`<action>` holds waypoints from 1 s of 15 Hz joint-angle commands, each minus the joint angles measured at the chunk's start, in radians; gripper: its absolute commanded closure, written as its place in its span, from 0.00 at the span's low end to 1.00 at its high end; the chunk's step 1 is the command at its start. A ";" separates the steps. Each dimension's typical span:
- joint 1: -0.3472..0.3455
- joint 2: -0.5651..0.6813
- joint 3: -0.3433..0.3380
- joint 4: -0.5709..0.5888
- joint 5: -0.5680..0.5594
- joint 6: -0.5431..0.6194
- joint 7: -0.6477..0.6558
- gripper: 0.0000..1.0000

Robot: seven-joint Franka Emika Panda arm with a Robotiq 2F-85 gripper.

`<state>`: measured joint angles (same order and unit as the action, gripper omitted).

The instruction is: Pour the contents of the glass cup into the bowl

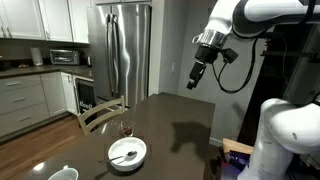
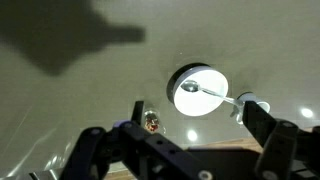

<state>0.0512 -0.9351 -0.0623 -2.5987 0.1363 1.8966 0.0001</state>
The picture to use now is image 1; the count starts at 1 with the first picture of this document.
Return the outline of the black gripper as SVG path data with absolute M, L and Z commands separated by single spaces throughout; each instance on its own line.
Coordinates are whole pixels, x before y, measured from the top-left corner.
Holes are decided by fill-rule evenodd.
M 195 58 L 204 63 L 213 64 L 214 61 L 218 57 L 218 50 L 216 48 L 211 48 L 207 46 L 199 46 L 196 52 Z M 193 89 L 197 86 L 198 82 L 204 75 L 206 70 L 206 65 L 201 65 L 199 63 L 195 63 L 190 74 L 189 74 L 189 82 L 187 84 L 188 89 Z

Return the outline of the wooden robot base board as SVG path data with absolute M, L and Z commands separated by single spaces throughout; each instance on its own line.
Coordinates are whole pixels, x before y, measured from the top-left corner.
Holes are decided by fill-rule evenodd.
M 253 147 L 243 144 L 243 143 L 239 143 L 237 141 L 231 140 L 231 139 L 227 139 L 224 138 L 222 140 L 222 147 L 223 147 L 223 151 L 225 153 L 230 152 L 230 151 L 236 151 L 236 152 L 240 152 L 240 153 L 244 153 L 244 154 L 251 154 L 253 152 Z

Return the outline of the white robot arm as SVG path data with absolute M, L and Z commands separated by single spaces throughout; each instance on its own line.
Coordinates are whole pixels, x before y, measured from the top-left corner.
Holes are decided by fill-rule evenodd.
M 229 36 L 257 40 L 282 24 L 317 24 L 318 0 L 217 0 L 203 32 L 192 42 L 198 46 L 187 87 L 193 89 L 206 66 L 222 54 L 233 60 L 237 54 L 226 49 Z M 237 180 L 284 180 L 295 154 L 312 154 L 320 149 L 320 104 L 314 99 L 296 107 L 278 98 L 264 101 L 249 163 Z

